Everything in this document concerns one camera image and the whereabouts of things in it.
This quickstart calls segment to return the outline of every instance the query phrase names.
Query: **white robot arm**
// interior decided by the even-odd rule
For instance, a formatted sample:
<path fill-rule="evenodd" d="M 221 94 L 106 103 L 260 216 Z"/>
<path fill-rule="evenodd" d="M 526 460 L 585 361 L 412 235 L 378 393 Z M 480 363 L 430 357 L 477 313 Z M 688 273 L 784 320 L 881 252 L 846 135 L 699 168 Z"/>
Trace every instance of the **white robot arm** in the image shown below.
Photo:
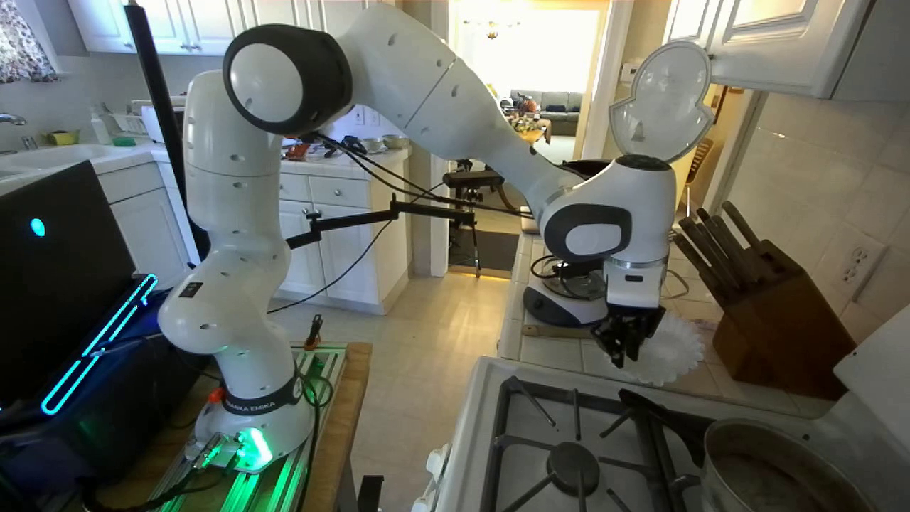
<path fill-rule="evenodd" d="M 399 7 L 374 5 L 339 40 L 318 32 L 263 26 L 240 33 L 226 56 L 226 84 L 240 113 L 270 134 L 307 134 L 349 105 L 369 105 L 412 141 L 443 160 L 484 160 L 519 188 L 538 216 L 554 259 L 602 261 L 610 319 L 598 342 L 622 366 L 661 320 L 661 285 L 675 219 L 675 134 L 692 141 L 708 128 L 699 100 L 706 56 L 695 47 L 683 71 L 652 77 L 639 103 L 611 113 L 637 152 L 581 179 L 520 141 L 489 87 L 428 26 Z M 661 87 L 681 87 L 672 105 Z M 644 107 L 662 113 L 645 125 Z M 661 152 L 639 151 L 662 135 Z"/>
<path fill-rule="evenodd" d="M 708 125 L 708 113 L 695 107 L 706 77 L 681 80 L 656 69 L 645 81 L 639 94 L 655 97 L 611 111 L 632 147 L 662 141 L 681 125 Z M 661 103 L 662 87 L 683 87 L 686 105 Z M 210 252 L 167 296 L 160 323 L 176 347 L 213 356 L 226 376 L 226 398 L 203 408 L 187 458 L 220 444 L 220 462 L 260 471 L 310 434 L 314 408 L 301 398 L 291 342 L 268 319 L 288 273 L 278 135 L 310 134 L 349 105 L 375 107 L 430 152 L 484 160 L 530 198 L 551 255 L 600 261 L 610 309 L 591 332 L 618 366 L 639 357 L 662 319 L 675 214 L 668 160 L 686 147 L 665 141 L 661 147 L 672 152 L 637 151 L 581 179 L 520 141 L 484 81 L 399 7 L 368 7 L 339 40 L 260 26 L 231 41 L 221 71 L 194 80 L 184 111 L 187 208 L 207 231 Z"/>

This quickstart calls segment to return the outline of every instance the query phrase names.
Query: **computer screen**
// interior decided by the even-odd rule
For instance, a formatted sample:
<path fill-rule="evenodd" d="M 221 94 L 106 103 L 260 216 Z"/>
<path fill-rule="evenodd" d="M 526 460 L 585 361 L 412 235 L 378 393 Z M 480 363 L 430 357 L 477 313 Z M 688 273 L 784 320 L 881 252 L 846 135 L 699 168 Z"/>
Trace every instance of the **computer screen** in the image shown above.
<path fill-rule="evenodd" d="M 129 292 L 133 259 L 92 162 L 0 195 L 0 407 L 34 404 Z"/>

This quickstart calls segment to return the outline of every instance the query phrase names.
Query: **wooden knife block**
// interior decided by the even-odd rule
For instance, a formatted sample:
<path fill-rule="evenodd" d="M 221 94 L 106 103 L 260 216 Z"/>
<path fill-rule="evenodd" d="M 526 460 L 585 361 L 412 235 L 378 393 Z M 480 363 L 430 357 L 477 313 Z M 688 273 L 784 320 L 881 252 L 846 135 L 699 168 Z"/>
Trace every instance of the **wooden knife block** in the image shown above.
<path fill-rule="evenodd" d="M 854 350 L 854 339 L 799 268 L 725 305 L 713 350 L 736 380 L 838 398 L 846 387 L 833 363 Z"/>

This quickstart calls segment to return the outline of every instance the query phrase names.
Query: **kitchen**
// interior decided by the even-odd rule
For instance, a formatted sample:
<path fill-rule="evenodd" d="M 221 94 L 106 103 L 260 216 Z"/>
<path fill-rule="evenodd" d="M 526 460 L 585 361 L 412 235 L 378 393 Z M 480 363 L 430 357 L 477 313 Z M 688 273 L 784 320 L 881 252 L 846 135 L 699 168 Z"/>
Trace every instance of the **kitchen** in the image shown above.
<path fill-rule="evenodd" d="M 68 40 L 65 47 L 81 47 L 75 26 L 61 29 L 48 20 L 48 32 Z M 61 56 L 68 69 L 65 81 L 52 84 L 2 84 L 2 111 L 28 117 L 28 128 L 89 128 L 89 103 L 125 105 L 142 91 L 142 77 L 130 56 Z M 199 69 L 213 61 L 199 61 L 187 56 L 173 56 L 164 61 L 173 87 L 183 87 Z M 910 268 L 910 216 L 907 216 L 907 138 L 910 118 L 904 103 L 824 103 L 772 94 L 756 117 L 756 135 L 749 141 L 730 198 L 749 214 L 760 233 L 776 239 L 792 249 L 820 280 L 827 300 L 838 309 L 841 320 L 854 339 L 874 332 L 887 315 L 910 300 L 904 278 Z M 871 242 L 887 246 L 874 275 L 848 299 L 838 292 L 838 263 L 854 249 L 857 242 Z M 328 339 L 358 339 L 368 329 L 354 323 L 328 320 Z M 401 320 L 391 320 L 388 329 L 408 329 Z M 388 454 L 399 467 L 422 467 L 405 460 L 408 454 Z"/>

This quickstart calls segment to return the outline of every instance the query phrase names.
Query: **black metal bar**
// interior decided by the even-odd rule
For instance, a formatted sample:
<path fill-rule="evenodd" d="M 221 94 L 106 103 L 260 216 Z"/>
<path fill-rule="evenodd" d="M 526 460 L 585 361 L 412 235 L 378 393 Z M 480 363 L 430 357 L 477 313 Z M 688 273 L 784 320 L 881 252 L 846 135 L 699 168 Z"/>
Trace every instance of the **black metal bar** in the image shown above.
<path fill-rule="evenodd" d="M 365 474 L 358 492 L 358 512 L 378 512 L 383 474 Z"/>
<path fill-rule="evenodd" d="M 581 441 L 581 404 L 578 404 L 578 389 L 573 389 L 573 408 L 575 408 L 575 441 Z"/>
<path fill-rule="evenodd" d="M 645 467 L 656 467 L 662 474 L 662 477 L 649 477 L 649 488 L 655 495 L 655 512 L 686 512 L 686 502 L 681 499 L 681 495 L 672 492 L 665 480 L 675 471 L 675 460 L 668 454 L 662 427 L 644 416 L 634 416 L 634 427 L 639 431 L 637 437 L 644 445 Z"/>
<path fill-rule="evenodd" d="M 538 396 L 530 393 L 530 387 L 520 377 L 511 376 L 509 383 L 520 389 L 544 418 L 548 418 L 548 427 L 558 427 L 558 418 L 546 411 L 546 407 L 538 400 Z"/>
<path fill-rule="evenodd" d="M 291 235 L 291 239 L 285 239 L 285 242 L 288 242 L 291 249 L 297 249 L 297 246 L 322 242 L 322 233 L 318 233 L 318 231 L 307 231 L 307 233 Z"/>
<path fill-rule="evenodd" d="M 474 225 L 474 214 L 469 214 L 469 211 L 433 208 L 433 204 L 416 204 L 416 201 L 393 201 L 393 208 L 399 208 L 405 214 L 443 216 L 443 219 L 456 219 L 460 225 Z"/>
<path fill-rule="evenodd" d="M 548 477 L 538 480 L 531 488 L 526 488 L 523 495 L 519 495 L 519 499 L 509 502 L 503 512 L 520 508 L 520 505 L 530 502 L 546 482 L 548 482 Z"/>
<path fill-rule="evenodd" d="M 334 219 L 314 219 L 314 231 L 341 231 L 354 225 L 374 225 L 374 221 L 391 221 L 399 219 L 399 211 L 369 211 L 369 214 L 354 214 L 354 216 L 334 216 Z"/>
<path fill-rule="evenodd" d="M 137 56 L 139 56 L 139 66 L 142 66 L 142 73 L 146 73 L 146 84 L 147 84 L 147 97 L 152 97 L 155 113 L 160 117 L 160 128 L 162 128 L 164 151 L 167 151 L 167 160 L 172 160 L 172 168 L 173 168 L 179 198 L 183 198 L 183 204 L 187 204 L 187 179 L 184 179 L 184 168 L 183 168 L 179 128 L 176 128 L 176 117 L 173 117 L 164 71 L 162 71 L 162 61 L 160 61 L 160 51 L 155 47 L 155 36 L 152 36 L 152 29 L 147 29 L 146 7 L 137 0 L 130 0 L 130 3 L 122 5 L 122 14 L 125 14 L 125 20 L 130 26 L 130 36 L 133 36 Z M 197 249 L 199 249 L 199 255 L 204 255 L 207 252 L 207 233 L 194 219 L 187 219 L 187 221 L 190 221 L 190 231 L 194 231 Z"/>

